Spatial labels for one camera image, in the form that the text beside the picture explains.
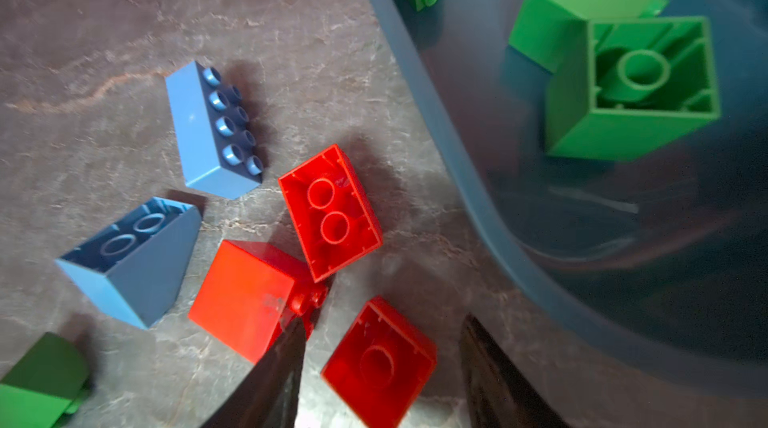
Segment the red square brick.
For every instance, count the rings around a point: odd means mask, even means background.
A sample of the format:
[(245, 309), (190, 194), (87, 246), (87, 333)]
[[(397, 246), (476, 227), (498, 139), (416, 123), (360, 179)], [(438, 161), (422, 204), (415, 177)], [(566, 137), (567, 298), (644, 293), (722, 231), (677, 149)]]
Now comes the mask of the red square brick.
[(224, 240), (188, 318), (251, 363), (258, 363), (291, 321), (306, 334), (329, 292), (308, 265), (263, 242)]

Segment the small red brick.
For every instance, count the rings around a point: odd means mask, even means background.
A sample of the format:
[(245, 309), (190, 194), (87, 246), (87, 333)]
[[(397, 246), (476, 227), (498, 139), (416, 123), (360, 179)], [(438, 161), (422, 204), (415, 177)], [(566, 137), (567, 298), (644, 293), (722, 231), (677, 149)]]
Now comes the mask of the small red brick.
[(396, 427), (437, 366), (437, 347), (383, 297), (363, 306), (321, 370), (368, 427)]

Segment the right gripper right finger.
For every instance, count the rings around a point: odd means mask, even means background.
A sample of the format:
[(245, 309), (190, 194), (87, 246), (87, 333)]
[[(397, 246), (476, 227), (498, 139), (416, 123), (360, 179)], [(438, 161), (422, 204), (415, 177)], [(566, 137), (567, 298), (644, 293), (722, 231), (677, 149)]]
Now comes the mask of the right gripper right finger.
[(472, 314), (462, 322), (459, 350), (473, 427), (567, 425)]

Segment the small blue brick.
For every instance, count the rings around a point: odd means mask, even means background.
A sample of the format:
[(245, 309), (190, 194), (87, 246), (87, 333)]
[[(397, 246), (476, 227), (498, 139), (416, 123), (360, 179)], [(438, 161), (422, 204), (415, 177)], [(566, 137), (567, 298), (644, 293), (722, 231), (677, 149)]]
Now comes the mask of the small blue brick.
[(102, 313), (148, 330), (174, 305), (202, 216), (153, 197), (55, 260)]

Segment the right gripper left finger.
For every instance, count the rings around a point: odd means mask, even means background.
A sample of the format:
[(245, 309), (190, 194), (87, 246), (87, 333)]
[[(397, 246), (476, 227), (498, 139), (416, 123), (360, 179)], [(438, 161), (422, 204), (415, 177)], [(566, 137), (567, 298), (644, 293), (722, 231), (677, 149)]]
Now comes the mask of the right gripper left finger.
[(295, 424), (306, 332), (293, 320), (205, 427), (292, 427)]

